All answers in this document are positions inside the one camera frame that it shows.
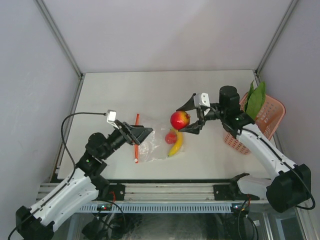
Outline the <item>red fake tomato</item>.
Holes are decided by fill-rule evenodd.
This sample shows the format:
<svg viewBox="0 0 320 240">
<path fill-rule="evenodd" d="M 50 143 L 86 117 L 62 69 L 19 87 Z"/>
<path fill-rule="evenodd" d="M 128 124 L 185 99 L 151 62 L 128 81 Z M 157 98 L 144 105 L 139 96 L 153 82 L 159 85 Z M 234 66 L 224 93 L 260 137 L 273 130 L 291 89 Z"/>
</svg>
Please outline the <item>red fake tomato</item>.
<svg viewBox="0 0 320 240">
<path fill-rule="evenodd" d="M 176 111 L 170 117 L 170 124 L 176 130 L 181 130 L 190 124 L 190 115 L 185 111 Z"/>
</svg>

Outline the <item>clear zip top bag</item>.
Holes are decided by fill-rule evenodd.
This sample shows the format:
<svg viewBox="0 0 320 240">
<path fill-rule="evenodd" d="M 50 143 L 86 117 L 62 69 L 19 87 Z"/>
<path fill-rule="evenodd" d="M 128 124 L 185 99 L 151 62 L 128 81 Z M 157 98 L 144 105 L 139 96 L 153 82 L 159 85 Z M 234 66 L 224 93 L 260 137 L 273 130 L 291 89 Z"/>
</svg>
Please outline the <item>clear zip top bag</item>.
<svg viewBox="0 0 320 240">
<path fill-rule="evenodd" d="M 153 132 L 140 145 L 134 146 L 134 162 L 136 164 L 162 161 L 181 155 L 185 152 L 184 142 L 177 154 L 168 157 L 168 153 L 174 144 L 167 144 L 165 136 L 174 129 L 168 122 L 152 119 L 146 115 L 138 113 L 135 117 L 135 124 L 153 128 Z"/>
</svg>

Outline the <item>green fake leafy vegetable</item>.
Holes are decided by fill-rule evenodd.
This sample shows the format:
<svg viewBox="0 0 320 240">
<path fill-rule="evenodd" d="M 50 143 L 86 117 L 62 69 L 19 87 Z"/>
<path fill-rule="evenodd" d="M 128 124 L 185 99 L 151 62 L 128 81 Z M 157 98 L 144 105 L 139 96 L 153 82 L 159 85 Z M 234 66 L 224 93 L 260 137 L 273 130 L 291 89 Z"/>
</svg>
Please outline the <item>green fake leafy vegetable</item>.
<svg viewBox="0 0 320 240">
<path fill-rule="evenodd" d="M 262 81 L 256 88 L 253 82 L 250 84 L 249 91 L 244 104 L 244 111 L 254 121 L 266 100 L 266 83 Z"/>
</svg>

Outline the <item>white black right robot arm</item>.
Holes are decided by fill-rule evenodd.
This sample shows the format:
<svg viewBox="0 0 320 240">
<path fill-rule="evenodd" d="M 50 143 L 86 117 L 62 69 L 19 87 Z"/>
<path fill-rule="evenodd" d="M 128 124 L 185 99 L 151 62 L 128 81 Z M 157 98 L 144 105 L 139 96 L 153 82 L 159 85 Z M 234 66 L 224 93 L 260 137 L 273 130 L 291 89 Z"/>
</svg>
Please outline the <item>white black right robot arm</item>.
<svg viewBox="0 0 320 240">
<path fill-rule="evenodd" d="M 292 207 L 300 208 L 307 200 L 312 200 L 309 209 L 315 208 L 311 170 L 305 164 L 297 165 L 271 144 L 254 120 L 241 110 L 240 96 L 234 86 L 220 88 L 218 103 L 211 103 L 207 93 L 194 93 L 178 110 L 196 110 L 198 118 L 181 132 L 198 135 L 207 121 L 220 120 L 224 130 L 245 145 L 269 174 L 268 179 L 249 174 L 240 177 L 229 187 L 234 199 L 240 200 L 247 194 L 266 199 L 279 213 Z"/>
</svg>

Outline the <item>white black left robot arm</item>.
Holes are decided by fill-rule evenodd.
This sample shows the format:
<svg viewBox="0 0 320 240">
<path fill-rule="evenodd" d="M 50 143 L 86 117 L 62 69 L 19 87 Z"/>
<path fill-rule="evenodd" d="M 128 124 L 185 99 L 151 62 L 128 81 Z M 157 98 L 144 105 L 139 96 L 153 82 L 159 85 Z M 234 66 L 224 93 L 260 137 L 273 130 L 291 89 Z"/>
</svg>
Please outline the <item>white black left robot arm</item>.
<svg viewBox="0 0 320 240">
<path fill-rule="evenodd" d="M 16 231 L 25 240 L 50 240 L 60 226 L 82 206 L 109 196 L 109 181 L 101 173 L 105 160 L 122 145 L 140 145 L 153 131 L 151 127 L 115 121 L 108 136 L 93 133 L 85 152 L 72 172 L 49 194 L 30 207 L 15 213 Z"/>
</svg>

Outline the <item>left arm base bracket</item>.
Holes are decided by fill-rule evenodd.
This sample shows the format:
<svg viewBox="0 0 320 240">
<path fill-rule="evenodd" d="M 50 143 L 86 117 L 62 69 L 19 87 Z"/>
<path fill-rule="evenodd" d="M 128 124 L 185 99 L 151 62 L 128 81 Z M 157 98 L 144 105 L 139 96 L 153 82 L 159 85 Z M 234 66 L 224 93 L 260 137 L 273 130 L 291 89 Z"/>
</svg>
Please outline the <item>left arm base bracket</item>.
<svg viewBox="0 0 320 240">
<path fill-rule="evenodd" d="M 120 183 L 112 183 L 99 189 L 98 201 L 123 201 L 125 198 L 126 186 Z"/>
</svg>

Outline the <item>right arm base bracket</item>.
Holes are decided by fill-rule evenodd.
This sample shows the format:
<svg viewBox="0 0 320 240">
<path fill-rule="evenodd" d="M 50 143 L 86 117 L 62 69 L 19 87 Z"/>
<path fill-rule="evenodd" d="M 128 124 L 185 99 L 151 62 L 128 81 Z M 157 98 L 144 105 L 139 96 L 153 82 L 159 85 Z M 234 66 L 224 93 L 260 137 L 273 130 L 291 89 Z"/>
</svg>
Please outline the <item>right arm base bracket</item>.
<svg viewBox="0 0 320 240">
<path fill-rule="evenodd" d="M 248 193 L 242 193 L 238 187 L 238 181 L 243 179 L 246 176 L 249 176 L 249 173 L 241 173 L 229 180 L 229 183 L 224 184 L 215 184 L 213 185 L 213 194 L 215 201 L 240 201 L 240 200 L 254 200 L 258 201 L 260 198 L 255 195 L 250 195 Z"/>
</svg>

